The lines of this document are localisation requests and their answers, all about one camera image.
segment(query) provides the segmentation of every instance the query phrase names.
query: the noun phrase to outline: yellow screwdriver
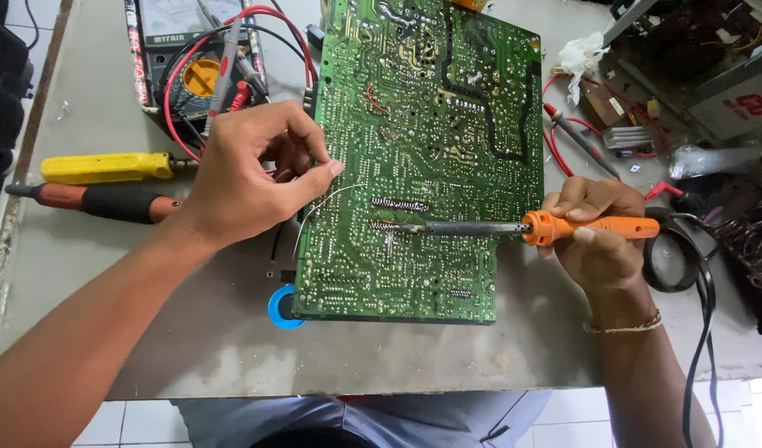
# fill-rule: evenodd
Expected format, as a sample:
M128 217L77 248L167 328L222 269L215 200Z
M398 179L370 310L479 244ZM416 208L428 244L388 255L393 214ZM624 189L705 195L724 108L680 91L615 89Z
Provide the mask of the yellow screwdriver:
M172 178L177 171L196 168L198 162L195 160L176 160L167 152L128 152L47 158L41 162L41 175L48 183L86 185L128 182L150 177Z

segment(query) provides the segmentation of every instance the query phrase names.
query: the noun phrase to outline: circuit trace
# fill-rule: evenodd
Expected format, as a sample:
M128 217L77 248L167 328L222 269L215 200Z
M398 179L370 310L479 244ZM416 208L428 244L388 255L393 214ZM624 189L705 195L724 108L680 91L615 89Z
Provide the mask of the circuit trace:
M538 35L450 0L332 0L316 121L345 163L300 238L293 315L493 324L499 239L391 223L519 221L544 193Z

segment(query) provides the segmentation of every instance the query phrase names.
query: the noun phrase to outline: person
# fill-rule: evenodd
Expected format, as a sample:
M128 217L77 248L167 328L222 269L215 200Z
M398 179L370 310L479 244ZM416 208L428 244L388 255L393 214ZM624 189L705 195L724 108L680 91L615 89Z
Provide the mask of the person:
M310 167L313 158L316 164ZM276 163L273 177L261 166L266 160ZM217 117L194 187L180 209L0 356L0 448L69 446L96 413L149 323L187 275L219 249L290 219L324 194L343 169L340 161L329 158L322 130L293 102ZM643 216L644 200L624 184L575 176L566 180L560 193L547 195L543 208L581 222L601 214ZM543 258L557 257L584 289L595 329L633 329L659 319L641 275L640 241L581 227L572 239L539 252ZM685 445L681 430L685 378L665 329L595 337L618 446ZM511 446L530 426L548 393L176 404L196 447L501 448ZM692 411L694 446L714 446L696 399ZM516 421L524 424L507 431ZM227 431L231 439L218 439L217 431ZM501 437L506 432L515 437Z

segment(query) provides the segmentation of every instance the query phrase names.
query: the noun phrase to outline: orange soldering iron handle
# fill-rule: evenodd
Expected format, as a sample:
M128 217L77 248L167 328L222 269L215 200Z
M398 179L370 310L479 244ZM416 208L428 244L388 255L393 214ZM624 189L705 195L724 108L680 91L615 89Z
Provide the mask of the orange soldering iron handle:
M555 218L541 210L528 211L522 222L533 226L531 232L522 234L522 238L529 246L549 246L557 239L571 237L578 227L612 230L625 239L651 239L656 237L661 229L655 219L649 218L605 216L588 222L575 223Z

